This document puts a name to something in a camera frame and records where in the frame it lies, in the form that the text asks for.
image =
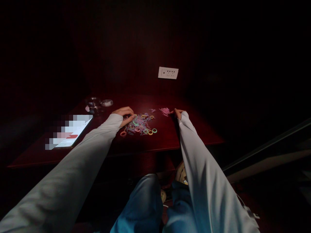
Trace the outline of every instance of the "dark red table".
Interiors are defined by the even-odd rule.
[[[223,139],[216,134],[215,131],[208,124],[204,116],[201,116],[199,111],[193,107],[193,105],[187,100],[179,96],[152,96],[152,95],[121,95],[121,94],[98,94],[95,95],[103,99],[111,99],[114,104],[105,108],[105,112],[101,116],[96,116],[80,137],[75,142],[77,145],[84,136],[91,130],[100,126],[111,114],[112,111],[130,106],[134,113],[146,113],[150,114],[149,109],[156,109],[152,115],[155,119],[149,123],[151,128],[156,128],[157,133],[153,135],[140,136],[140,134],[127,135],[125,138],[120,136],[120,132],[117,133],[115,139],[112,141],[108,157],[126,155],[126,154],[138,154],[144,152],[157,152],[165,150],[179,149],[179,132],[177,131],[177,125],[172,117],[166,117],[161,114],[159,108],[167,107],[173,110],[175,107],[178,109],[186,110],[190,116],[194,127],[197,130],[198,135],[202,139],[205,145],[219,144],[223,142]],[[68,115],[80,115],[87,114],[85,111],[85,103],[82,101],[76,106]],[[32,144],[26,151],[24,151],[9,168],[28,167],[42,164],[55,164],[61,161],[74,147],[70,148],[54,148],[52,150],[45,150],[46,138],[50,137],[50,133],[46,133],[34,144]]]

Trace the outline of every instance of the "hand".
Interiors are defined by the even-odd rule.
[[[126,124],[130,123],[133,120],[134,116],[135,116],[133,110],[130,107],[119,108],[119,109],[113,111],[112,113],[119,114],[121,116],[131,114],[130,117],[128,117],[128,118],[126,118],[125,120],[122,121],[120,127],[123,127]]]
[[[175,112],[175,117],[177,117],[179,120],[181,120],[181,113],[185,112],[184,110],[175,109],[174,111],[171,111],[171,114]]]

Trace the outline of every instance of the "white long-sleeve shirt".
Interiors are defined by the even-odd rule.
[[[70,232],[123,117],[111,114],[88,133],[0,222],[2,232]],[[186,112],[179,120],[182,155],[197,229],[259,232]]]

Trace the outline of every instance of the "blue jeans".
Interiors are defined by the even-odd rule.
[[[190,192],[187,185],[172,184],[173,206],[163,232],[197,232]],[[136,185],[130,199],[111,229],[114,232],[159,232],[163,204],[157,175],[148,174]]]

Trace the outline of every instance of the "white outlet plate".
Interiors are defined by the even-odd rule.
[[[177,79],[178,69],[159,67],[158,78]]]

